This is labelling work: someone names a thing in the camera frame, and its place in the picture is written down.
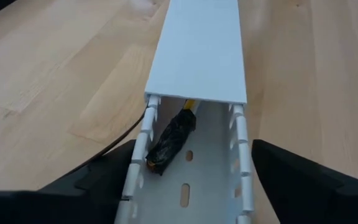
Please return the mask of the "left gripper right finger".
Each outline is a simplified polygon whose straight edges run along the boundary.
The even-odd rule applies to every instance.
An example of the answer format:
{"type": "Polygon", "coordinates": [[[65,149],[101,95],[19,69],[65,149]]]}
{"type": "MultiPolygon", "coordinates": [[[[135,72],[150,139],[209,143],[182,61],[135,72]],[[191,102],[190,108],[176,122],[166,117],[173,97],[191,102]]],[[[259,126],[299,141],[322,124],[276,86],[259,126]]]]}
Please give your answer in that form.
{"type": "Polygon", "coordinates": [[[280,223],[358,223],[358,179],[261,139],[252,160],[280,223]]]}

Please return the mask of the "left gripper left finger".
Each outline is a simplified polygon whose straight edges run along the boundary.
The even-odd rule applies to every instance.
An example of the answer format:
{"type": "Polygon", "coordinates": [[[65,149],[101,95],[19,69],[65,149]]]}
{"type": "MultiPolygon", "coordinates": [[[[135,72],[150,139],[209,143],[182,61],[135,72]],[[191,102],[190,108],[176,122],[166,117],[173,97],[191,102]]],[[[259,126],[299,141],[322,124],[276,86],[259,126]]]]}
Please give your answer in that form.
{"type": "Polygon", "coordinates": [[[36,190],[0,190],[0,224],[114,223],[135,142],[36,190]]]}

